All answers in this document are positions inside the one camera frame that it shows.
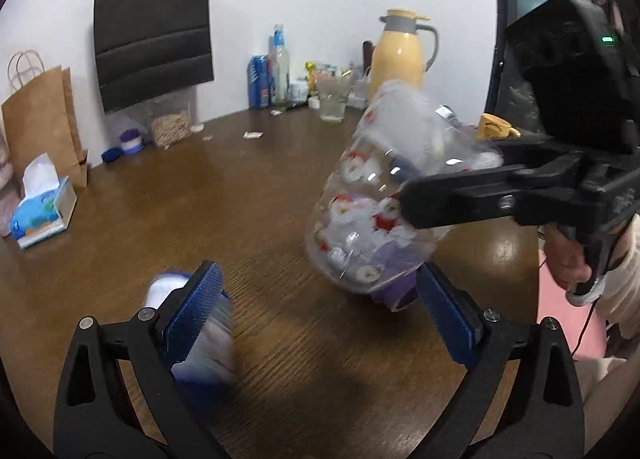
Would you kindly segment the person's right hand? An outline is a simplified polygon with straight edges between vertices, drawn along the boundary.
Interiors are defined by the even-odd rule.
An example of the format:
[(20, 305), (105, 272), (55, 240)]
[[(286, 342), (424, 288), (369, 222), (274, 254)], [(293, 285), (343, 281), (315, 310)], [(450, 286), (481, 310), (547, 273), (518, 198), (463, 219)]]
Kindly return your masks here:
[(554, 224), (544, 226), (544, 254), (551, 276), (565, 291), (588, 283), (591, 268), (585, 261), (584, 247), (565, 237)]

